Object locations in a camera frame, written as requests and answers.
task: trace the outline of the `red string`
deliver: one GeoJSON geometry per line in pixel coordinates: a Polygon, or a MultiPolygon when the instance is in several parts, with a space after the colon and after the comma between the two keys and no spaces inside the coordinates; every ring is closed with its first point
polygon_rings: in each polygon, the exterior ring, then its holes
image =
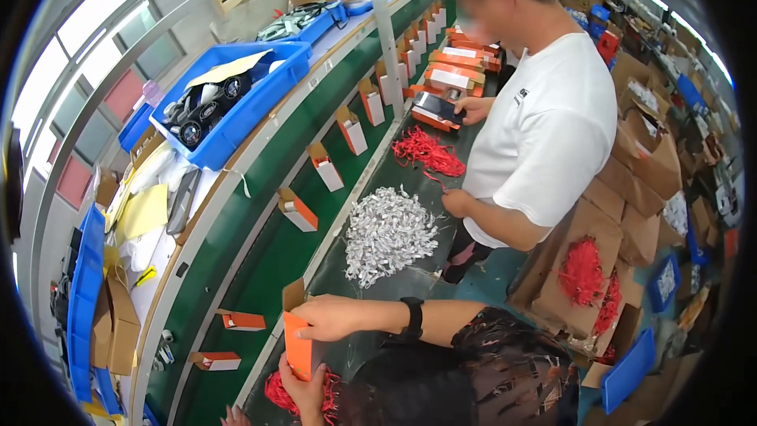
{"type": "Polygon", "coordinates": [[[400,166],[414,164],[416,161],[423,163],[423,174],[438,181],[442,189],[445,189],[444,183],[431,176],[427,169],[452,177],[462,176],[466,172],[466,166],[457,158],[455,148],[452,145],[440,145],[440,137],[431,137],[418,125],[404,131],[402,137],[402,140],[392,144],[394,159],[406,159],[404,165],[399,160],[397,163],[400,166]]]}
{"type": "Polygon", "coordinates": [[[569,245],[559,279],[563,293],[574,306],[595,306],[600,301],[602,266],[593,237],[584,237],[569,245]]]}
{"type": "Polygon", "coordinates": [[[618,317],[621,300],[618,271],[613,270],[610,276],[610,286],[607,288],[605,300],[602,302],[602,307],[600,308],[600,315],[597,318],[597,322],[594,323],[594,334],[601,336],[610,329],[612,322],[618,317]]]}
{"type": "MultiPolygon", "coordinates": [[[[323,383],[323,418],[331,426],[334,426],[336,421],[336,395],[335,388],[339,383],[339,375],[332,374],[331,370],[326,369],[326,380],[323,383]]],[[[277,370],[270,374],[266,379],[265,388],[266,398],[271,400],[273,404],[289,411],[292,416],[299,416],[300,409],[297,407],[294,401],[292,401],[289,393],[286,393],[284,386],[282,385],[281,373],[277,370]]]]}

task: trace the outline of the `woman's arm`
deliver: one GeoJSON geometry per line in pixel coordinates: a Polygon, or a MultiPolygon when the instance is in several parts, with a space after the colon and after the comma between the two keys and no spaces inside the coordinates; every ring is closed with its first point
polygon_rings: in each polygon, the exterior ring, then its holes
{"type": "MultiPolygon", "coordinates": [[[[423,303],[421,340],[450,347],[452,337],[486,305],[476,301],[429,300],[423,303]]],[[[292,310],[312,327],[298,331],[303,339],[335,341],[357,331],[400,334],[410,324],[410,310],[400,301],[373,301],[324,295],[292,310]]]]}

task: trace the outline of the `white t-shirt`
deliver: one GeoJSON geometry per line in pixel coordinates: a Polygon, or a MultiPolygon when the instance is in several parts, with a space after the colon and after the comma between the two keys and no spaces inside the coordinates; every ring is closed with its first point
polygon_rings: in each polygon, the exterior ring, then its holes
{"type": "MultiPolygon", "coordinates": [[[[518,68],[475,139],[462,188],[553,228],[607,162],[617,122],[615,86],[586,33],[566,34],[518,68]]],[[[507,247],[463,221],[473,240],[507,247]]]]}

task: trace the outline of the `pink wall panel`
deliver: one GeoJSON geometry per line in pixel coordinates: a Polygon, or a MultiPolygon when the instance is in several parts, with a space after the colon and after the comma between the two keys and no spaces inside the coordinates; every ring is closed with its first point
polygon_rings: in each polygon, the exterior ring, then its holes
{"type": "Polygon", "coordinates": [[[143,84],[139,76],[130,69],[121,76],[105,97],[105,103],[120,121],[126,122],[132,115],[134,104],[142,95],[143,84]]]}

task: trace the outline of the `woman's hand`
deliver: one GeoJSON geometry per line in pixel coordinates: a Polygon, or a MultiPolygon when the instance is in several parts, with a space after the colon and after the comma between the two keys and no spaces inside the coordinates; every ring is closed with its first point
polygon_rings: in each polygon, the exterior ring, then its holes
{"type": "Polygon", "coordinates": [[[279,359],[279,374],[282,386],[300,410],[303,426],[321,424],[323,421],[323,382],[326,379],[326,364],[318,365],[311,381],[300,381],[291,373],[286,352],[279,359]]]}
{"type": "Polygon", "coordinates": [[[234,405],[233,411],[231,406],[226,405],[226,419],[222,418],[221,424],[222,426],[250,426],[250,418],[237,405],[234,405]]]}
{"type": "Polygon", "coordinates": [[[291,310],[291,313],[311,325],[297,331],[301,339],[334,342],[346,336],[371,328],[368,323],[373,317],[369,308],[372,301],[336,297],[324,294],[314,297],[291,310]]]}
{"type": "Polygon", "coordinates": [[[455,102],[455,114],[465,109],[466,117],[462,123],[473,125],[487,118],[492,104],[494,104],[492,97],[465,97],[455,102]]]}

